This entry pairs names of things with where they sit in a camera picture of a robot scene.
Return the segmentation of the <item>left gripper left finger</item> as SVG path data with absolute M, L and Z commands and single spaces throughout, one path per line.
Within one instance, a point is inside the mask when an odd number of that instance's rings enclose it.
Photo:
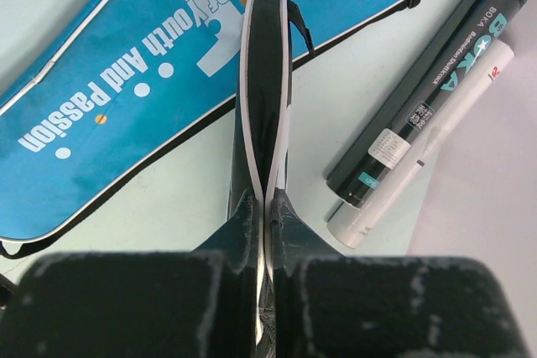
M 252 357 L 258 203 L 191 252 L 41 257 L 1 320 L 4 357 Z

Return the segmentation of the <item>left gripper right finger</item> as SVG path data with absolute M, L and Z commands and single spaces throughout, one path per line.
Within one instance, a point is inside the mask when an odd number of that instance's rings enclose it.
M 492 272 L 464 257 L 346 257 L 270 211 L 279 357 L 527 357 Z

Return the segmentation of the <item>white shuttlecock tube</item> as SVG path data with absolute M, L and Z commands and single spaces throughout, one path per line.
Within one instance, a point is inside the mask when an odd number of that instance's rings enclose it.
M 358 183 L 366 190 L 361 205 L 352 207 L 348 202 L 343 203 L 327 224 L 329 232 L 340 243 L 354 248 L 368 236 L 370 230 L 381 221 L 386 211 L 413 182 L 446 137 L 513 58 L 514 52 L 508 44 L 501 40 L 494 42 L 412 145 L 404 146 L 402 140 L 390 134 L 388 140 L 391 144 L 388 148 L 373 149 L 376 154 L 384 157 L 389 151 L 401 151 L 402 155 L 383 178 L 378 174 L 358 176 Z

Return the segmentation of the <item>black racket bag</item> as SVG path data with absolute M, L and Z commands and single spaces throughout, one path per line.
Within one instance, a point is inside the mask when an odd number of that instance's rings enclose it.
M 310 55 L 315 48 L 299 6 L 292 0 L 247 0 L 242 21 L 232 179 L 228 209 L 244 192 L 253 196 L 257 233 L 255 350 L 276 355 L 274 269 L 269 216 L 276 193 L 287 185 L 292 38 L 297 29 Z

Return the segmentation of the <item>blue racket bag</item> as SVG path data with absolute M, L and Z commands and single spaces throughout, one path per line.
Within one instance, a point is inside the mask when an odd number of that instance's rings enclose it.
M 292 0 L 319 52 L 420 0 Z M 232 105 L 247 0 L 90 0 L 1 97 L 1 243 L 22 259 Z

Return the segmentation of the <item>black shuttlecock tube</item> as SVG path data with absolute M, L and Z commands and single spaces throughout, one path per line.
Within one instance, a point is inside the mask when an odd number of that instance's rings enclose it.
M 327 177 L 360 208 L 528 0 L 461 0 Z

